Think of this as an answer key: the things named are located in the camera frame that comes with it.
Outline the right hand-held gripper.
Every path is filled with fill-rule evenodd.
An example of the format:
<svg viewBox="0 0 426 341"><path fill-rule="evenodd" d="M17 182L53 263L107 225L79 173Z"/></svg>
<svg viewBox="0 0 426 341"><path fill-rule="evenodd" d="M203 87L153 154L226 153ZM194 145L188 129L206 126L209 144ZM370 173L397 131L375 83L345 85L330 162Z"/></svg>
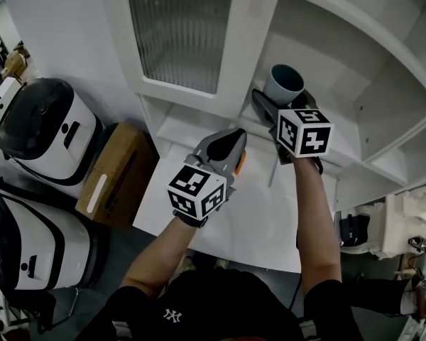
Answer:
<svg viewBox="0 0 426 341"><path fill-rule="evenodd" d="M329 153L334 124L317 109L307 90L289 103L289 109L279 109L256 88L251 90L251 103L262 125L270 129L282 165L291 164L294 158L311 158L318 171L324 171L320 158Z"/></svg>

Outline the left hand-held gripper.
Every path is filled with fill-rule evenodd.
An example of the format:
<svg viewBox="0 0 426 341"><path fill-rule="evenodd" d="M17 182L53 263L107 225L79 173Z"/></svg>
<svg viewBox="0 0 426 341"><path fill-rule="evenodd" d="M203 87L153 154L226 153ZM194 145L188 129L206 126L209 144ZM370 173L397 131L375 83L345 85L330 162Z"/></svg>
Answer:
<svg viewBox="0 0 426 341"><path fill-rule="evenodd" d="M231 186L246 148L244 129L226 129L202 139L179 163L166 189L173 214L186 222L206 222L236 191Z"/></svg>

